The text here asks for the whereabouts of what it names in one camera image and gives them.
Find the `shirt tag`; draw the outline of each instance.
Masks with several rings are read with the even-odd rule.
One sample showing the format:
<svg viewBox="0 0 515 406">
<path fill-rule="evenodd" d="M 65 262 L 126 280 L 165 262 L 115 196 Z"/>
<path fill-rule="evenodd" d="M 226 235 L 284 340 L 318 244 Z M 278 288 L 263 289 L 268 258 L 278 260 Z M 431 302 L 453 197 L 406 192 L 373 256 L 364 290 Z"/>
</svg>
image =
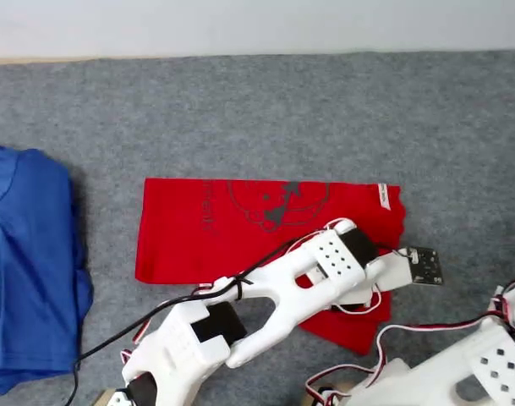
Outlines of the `shirt tag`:
<svg viewBox="0 0 515 406">
<path fill-rule="evenodd" d="M 378 184 L 379 188 L 379 200 L 381 202 L 381 207 L 387 210 L 391 210 L 391 202 L 389 201 L 389 189 L 386 187 L 386 184 Z"/>
</svg>

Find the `printed graphic on shirt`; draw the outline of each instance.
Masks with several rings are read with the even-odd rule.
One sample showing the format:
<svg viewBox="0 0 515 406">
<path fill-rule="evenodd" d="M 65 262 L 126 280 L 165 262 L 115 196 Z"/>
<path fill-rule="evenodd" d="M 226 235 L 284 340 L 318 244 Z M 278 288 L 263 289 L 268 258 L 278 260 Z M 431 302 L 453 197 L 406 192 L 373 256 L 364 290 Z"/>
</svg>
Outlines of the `printed graphic on shirt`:
<svg viewBox="0 0 515 406">
<path fill-rule="evenodd" d="M 281 226 L 301 226 L 313 220 L 329 200 L 330 185 L 316 182 L 227 183 L 233 204 L 249 222 L 271 233 Z"/>
</svg>

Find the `black cable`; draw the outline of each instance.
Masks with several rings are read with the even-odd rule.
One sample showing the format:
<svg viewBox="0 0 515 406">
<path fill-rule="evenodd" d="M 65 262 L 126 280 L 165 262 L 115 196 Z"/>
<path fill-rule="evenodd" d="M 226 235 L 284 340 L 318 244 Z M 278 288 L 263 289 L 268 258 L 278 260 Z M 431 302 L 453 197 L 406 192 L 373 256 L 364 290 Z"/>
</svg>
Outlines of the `black cable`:
<svg viewBox="0 0 515 406">
<path fill-rule="evenodd" d="M 216 292 L 212 292 L 210 294 L 189 294 L 186 296 L 180 296 L 175 299 L 167 300 L 166 302 L 157 306 L 154 310 L 152 310 L 152 311 L 148 312 L 146 315 L 143 315 L 142 317 L 140 317 L 137 321 L 135 321 L 135 322 L 131 323 L 129 326 L 125 327 L 121 332 L 114 334 L 113 336 L 111 336 L 110 338 L 105 340 L 103 343 L 92 348 L 90 351 L 87 351 L 87 352 L 81 354 L 80 357 L 73 364 L 74 388 L 73 388 L 73 391 L 71 392 L 71 395 L 69 396 L 68 401 L 65 403 L 64 406 L 69 406 L 73 402 L 74 397 L 77 394 L 77 391 L 79 389 L 79 367 L 80 367 L 80 363 L 84 359 L 91 357 L 93 354 L 98 353 L 99 351 L 104 349 L 106 346 L 114 343 L 115 341 L 119 340 L 123 336 L 129 334 L 135 328 L 137 328 L 138 326 L 141 326 L 143 323 L 148 321 L 151 317 L 153 317 L 160 311 L 165 310 L 167 307 L 178 305 L 178 304 L 184 303 L 184 302 L 191 302 L 191 301 L 195 301 L 195 300 L 214 299 L 218 296 L 222 296 L 224 293 L 228 292 L 231 288 L 234 288 L 234 287 L 238 288 L 238 299 L 241 299 L 242 283 L 251 283 L 251 281 L 248 281 L 245 278 L 256 268 L 264 265 L 270 259 L 272 259 L 276 255 L 278 255 L 280 252 L 282 252 L 282 250 L 285 250 L 287 247 L 291 246 L 292 244 L 299 241 L 300 239 L 301 239 L 301 237 L 298 237 L 296 239 L 291 239 L 291 240 L 287 241 L 286 243 L 283 243 L 282 245 L 277 247 L 275 250 L 273 250 L 272 252 L 270 252 L 269 254 L 267 254 L 266 256 L 261 258 L 260 260 L 258 260 L 254 265 L 252 265 L 245 271 L 239 273 L 238 275 L 233 276 L 233 280 L 228 285 L 226 285 L 224 288 L 221 288 L 220 290 L 218 290 Z"/>
</svg>

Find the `wire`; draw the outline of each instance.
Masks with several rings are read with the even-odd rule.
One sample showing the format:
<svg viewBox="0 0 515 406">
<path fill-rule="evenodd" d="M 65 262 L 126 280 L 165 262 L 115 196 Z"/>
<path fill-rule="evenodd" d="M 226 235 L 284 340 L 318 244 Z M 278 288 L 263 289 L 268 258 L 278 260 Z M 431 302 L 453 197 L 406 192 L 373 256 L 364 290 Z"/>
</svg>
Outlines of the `wire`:
<svg viewBox="0 0 515 406">
<path fill-rule="evenodd" d="M 125 327 L 122 331 L 114 334 L 113 336 L 111 336 L 110 338 L 105 340 L 103 343 L 101 343 L 101 344 L 95 346 L 94 348 L 92 348 L 91 350 L 83 353 L 73 364 L 74 387 L 73 387 L 73 391 L 71 392 L 71 395 L 69 395 L 69 398 L 68 398 L 67 402 L 64 404 L 64 406 L 69 406 L 74 401 L 74 397 L 77 394 L 77 391 L 79 390 L 79 368 L 80 368 L 80 363 L 83 360 L 91 357 L 93 354 L 98 353 L 99 351 L 101 351 L 102 349 L 107 347 L 108 345 L 110 345 L 110 344 L 116 342 L 117 340 L 119 340 L 120 338 L 126 336 L 127 334 L 132 332 L 135 328 L 145 325 L 146 323 L 148 323 L 149 319 L 151 319 L 154 315 L 161 312 L 162 310 L 165 310 L 168 307 L 178 305 L 178 304 L 184 303 L 184 302 L 195 301 L 195 300 L 214 299 L 214 298 L 217 298 L 218 296 L 222 296 L 223 294 L 225 294 L 232 288 L 238 288 L 240 291 L 242 283 L 249 282 L 249 281 L 246 281 L 245 278 L 252 271 L 254 271 L 259 266 L 266 264 L 269 260 L 271 260 L 276 255 L 278 255 L 280 252 L 285 250 L 286 247 L 297 242 L 299 239 L 301 239 L 303 237 L 304 236 L 298 237 L 296 239 L 290 239 L 286 243 L 283 243 L 282 245 L 277 247 L 275 250 L 273 250 L 269 254 L 265 255 L 260 260 L 258 260 L 254 265 L 250 266 L 245 271 L 240 272 L 238 275 L 233 276 L 233 280 L 229 284 L 227 284 L 225 287 L 217 290 L 216 292 L 212 292 L 209 294 L 189 294 L 186 296 L 180 296 L 178 298 L 169 299 L 169 300 L 164 301 L 163 303 L 159 304 L 155 309 L 153 309 L 152 311 L 143 315 L 137 321 L 131 323 L 129 326 Z"/>
<path fill-rule="evenodd" d="M 325 230 L 316 230 L 313 233 L 306 234 L 302 238 L 296 240 L 294 243 L 291 244 L 291 246 L 288 248 L 287 251 L 285 251 L 285 254 L 288 254 L 291 252 L 297 245 L 302 244 L 305 240 L 309 239 L 310 237 L 313 237 L 314 235 L 324 233 Z"/>
<path fill-rule="evenodd" d="M 336 372 L 337 370 L 345 370 L 348 368 L 354 369 L 354 370 L 360 370 L 367 374 L 371 374 L 374 372 L 374 370 L 372 370 L 370 368 L 364 368 L 363 366 L 356 365 L 356 364 L 335 365 L 335 366 L 332 366 L 331 368 L 327 368 L 326 370 L 322 370 L 321 372 L 318 372 L 317 374 L 308 378 L 308 380 L 305 383 L 306 392 L 317 402 L 320 402 L 321 404 L 324 404 L 325 406 L 327 406 L 327 404 L 329 403 L 329 400 L 333 399 L 334 396 L 340 396 L 342 398 L 349 396 L 348 393 L 334 390 L 334 391 L 332 391 L 332 393 L 330 395 L 328 395 L 327 398 L 323 398 L 320 393 L 318 393 L 313 387 L 311 387 L 312 384 L 319 381 L 324 376 L 330 375 L 332 372 Z"/>
<path fill-rule="evenodd" d="M 509 282 L 507 285 L 505 285 L 501 294 L 506 294 L 507 292 L 509 292 L 513 289 L 515 289 L 515 279 L 513 279 L 511 282 Z"/>
<path fill-rule="evenodd" d="M 399 250 L 396 250 L 394 248 L 392 248 L 390 245 L 387 245 L 387 244 L 382 244 L 382 243 L 377 243 L 375 245 L 377 248 L 382 248 L 384 250 L 389 250 L 389 251 L 392 251 L 394 254 L 398 255 L 398 256 L 402 256 L 404 258 L 411 258 L 411 256 L 409 254 L 403 254 L 402 252 L 400 252 Z"/>
<path fill-rule="evenodd" d="M 349 218 L 346 218 L 346 217 L 338 217 L 338 218 L 335 218 L 334 220 L 330 220 L 327 224 L 325 224 L 325 226 L 323 228 L 330 230 L 332 224 L 336 225 L 337 222 L 342 222 L 342 221 L 351 222 L 352 220 Z"/>
<path fill-rule="evenodd" d="M 349 310 L 345 310 L 341 304 L 338 304 L 338 303 L 335 303 L 334 305 L 342 312 L 342 313 L 345 313 L 346 315 L 367 315 L 369 313 L 371 313 L 372 311 L 374 311 L 375 309 L 377 309 L 379 306 L 381 306 L 381 302 L 383 301 L 383 298 L 381 296 L 381 291 L 380 289 L 377 287 L 377 285 L 374 285 L 374 287 L 372 288 L 372 290 L 377 294 L 377 303 L 375 303 L 373 306 L 371 306 L 369 309 L 366 309 L 366 310 L 361 310 L 361 311 L 349 311 Z"/>
<path fill-rule="evenodd" d="M 402 324 L 391 324 L 385 328 L 383 328 L 379 334 L 377 335 L 377 338 L 375 339 L 375 343 L 377 345 L 377 352 L 379 354 L 379 361 L 377 363 L 377 368 L 374 372 L 374 375 L 370 378 L 370 382 L 366 387 L 369 387 L 375 383 L 377 378 L 379 378 L 381 372 L 383 371 L 383 368 L 386 364 L 386 356 L 385 356 L 385 349 L 383 348 L 383 345 L 381 344 L 381 339 L 383 338 L 383 334 L 386 332 L 396 328 L 400 330 L 407 330 L 410 332 L 444 332 L 444 331 L 453 331 L 453 330 L 463 330 L 464 328 L 470 328 L 473 326 L 477 326 L 479 323 L 481 323 L 485 318 L 487 317 L 498 317 L 499 319 L 503 320 L 503 313 L 500 311 L 490 310 L 482 315 L 479 315 L 475 317 L 474 319 L 467 320 L 467 321 L 461 321 L 459 323 L 450 323 L 450 324 L 422 324 L 422 325 L 402 325 Z"/>
<path fill-rule="evenodd" d="M 312 237 L 314 235 L 317 235 L 317 234 L 321 234 L 321 233 L 324 233 L 325 231 L 327 230 L 330 230 L 331 229 L 331 225 L 332 224 L 335 224 L 337 222 L 341 222 L 341 221 L 348 221 L 348 222 L 351 222 L 351 220 L 349 220 L 348 218 L 346 217 L 338 217 L 338 218 L 335 218 L 334 220 L 330 220 L 327 224 L 325 224 L 323 226 L 322 229 L 320 230 L 315 230 L 313 233 L 309 233 L 309 234 L 306 234 L 305 236 L 301 237 L 300 239 L 298 239 L 297 241 L 295 241 L 289 248 L 288 250 L 285 252 L 286 254 L 288 254 L 289 252 L 291 252 L 294 247 L 296 247 L 297 245 L 303 243 L 306 239 L 308 239 L 309 237 Z"/>
</svg>

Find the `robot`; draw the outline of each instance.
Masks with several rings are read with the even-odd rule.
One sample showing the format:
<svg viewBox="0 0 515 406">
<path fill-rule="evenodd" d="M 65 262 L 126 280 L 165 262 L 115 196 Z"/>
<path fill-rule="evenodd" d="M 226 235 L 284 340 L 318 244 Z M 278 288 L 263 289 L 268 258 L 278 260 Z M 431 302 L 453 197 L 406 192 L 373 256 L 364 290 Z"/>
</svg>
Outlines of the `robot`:
<svg viewBox="0 0 515 406">
<path fill-rule="evenodd" d="M 312 282 L 310 288 L 296 283 L 303 275 Z M 348 219 L 299 240 L 286 254 L 241 277 L 240 283 L 233 283 L 234 278 L 216 280 L 203 299 L 173 306 L 158 330 L 126 354 L 126 387 L 111 396 L 108 406 L 190 406 L 202 382 L 221 365 L 237 368 L 251 361 L 319 311 L 369 303 L 377 288 L 384 292 L 410 283 L 442 283 L 435 251 L 413 248 L 379 256 L 377 247 Z M 271 298 L 276 308 L 260 330 L 247 335 L 231 303 L 258 297 Z M 402 379 L 407 373 L 406 365 L 391 363 L 371 389 L 390 376 Z M 365 391 L 355 387 L 349 405 L 370 404 L 356 403 L 356 393 Z M 392 404 L 376 402 L 372 404 Z"/>
</svg>

